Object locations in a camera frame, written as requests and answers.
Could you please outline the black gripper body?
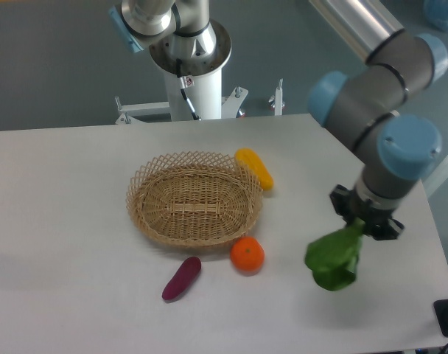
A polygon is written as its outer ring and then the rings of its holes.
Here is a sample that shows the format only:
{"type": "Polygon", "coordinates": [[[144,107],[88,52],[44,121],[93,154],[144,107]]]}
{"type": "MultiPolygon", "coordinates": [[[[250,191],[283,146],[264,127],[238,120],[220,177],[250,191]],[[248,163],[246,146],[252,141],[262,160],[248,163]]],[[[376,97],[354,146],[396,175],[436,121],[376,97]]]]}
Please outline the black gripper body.
{"type": "Polygon", "coordinates": [[[335,212],[347,226],[362,221],[363,234],[375,240],[396,240],[405,230],[405,226],[393,218],[394,208],[383,209],[373,198],[363,201],[355,189],[348,190],[338,184],[329,197],[335,212]]]}

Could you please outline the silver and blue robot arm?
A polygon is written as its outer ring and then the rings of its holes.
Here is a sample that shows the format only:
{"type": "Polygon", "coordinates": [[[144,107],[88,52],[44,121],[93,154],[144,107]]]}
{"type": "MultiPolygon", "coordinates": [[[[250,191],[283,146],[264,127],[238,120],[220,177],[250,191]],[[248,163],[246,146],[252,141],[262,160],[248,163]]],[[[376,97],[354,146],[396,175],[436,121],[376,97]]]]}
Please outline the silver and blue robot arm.
{"type": "MultiPolygon", "coordinates": [[[[395,110],[446,72],[447,49],[435,36],[407,33],[378,1],[313,6],[366,65],[352,78],[330,72],[309,93],[312,117],[364,164],[352,189],[333,189],[332,204],[345,222],[362,220],[365,235],[394,240],[404,227],[393,212],[441,150],[434,124],[395,110]]],[[[122,1],[108,13],[129,49],[147,50],[164,73],[173,120],[237,115],[244,92],[222,98],[231,39],[207,1],[122,1]]]]}

